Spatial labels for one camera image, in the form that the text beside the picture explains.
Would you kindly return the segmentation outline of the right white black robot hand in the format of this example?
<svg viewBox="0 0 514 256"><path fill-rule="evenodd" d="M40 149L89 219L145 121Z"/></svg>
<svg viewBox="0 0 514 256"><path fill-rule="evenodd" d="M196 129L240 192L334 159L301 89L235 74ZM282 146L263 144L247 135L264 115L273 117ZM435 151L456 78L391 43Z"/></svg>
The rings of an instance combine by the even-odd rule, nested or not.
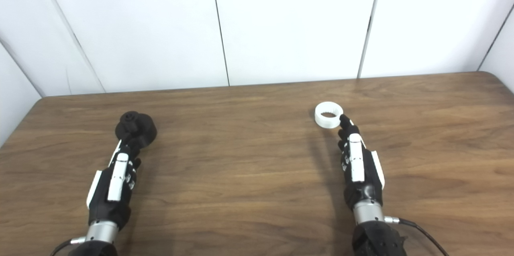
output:
<svg viewBox="0 0 514 256"><path fill-rule="evenodd" d="M367 149L358 126L349 117L340 115L339 119L338 146L342 152L346 205L350 209L361 201L383 205L385 177L378 153Z"/></svg>

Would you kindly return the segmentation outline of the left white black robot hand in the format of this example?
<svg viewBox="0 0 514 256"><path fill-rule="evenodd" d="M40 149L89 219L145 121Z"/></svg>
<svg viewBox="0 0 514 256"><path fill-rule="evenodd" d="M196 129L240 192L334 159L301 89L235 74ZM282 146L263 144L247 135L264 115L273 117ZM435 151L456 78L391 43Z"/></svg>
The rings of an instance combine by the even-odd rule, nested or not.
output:
<svg viewBox="0 0 514 256"><path fill-rule="evenodd" d="M127 137L118 143L107 168L95 173L86 198L88 225L109 222L118 229L128 223L130 202L137 182L140 148Z"/></svg>

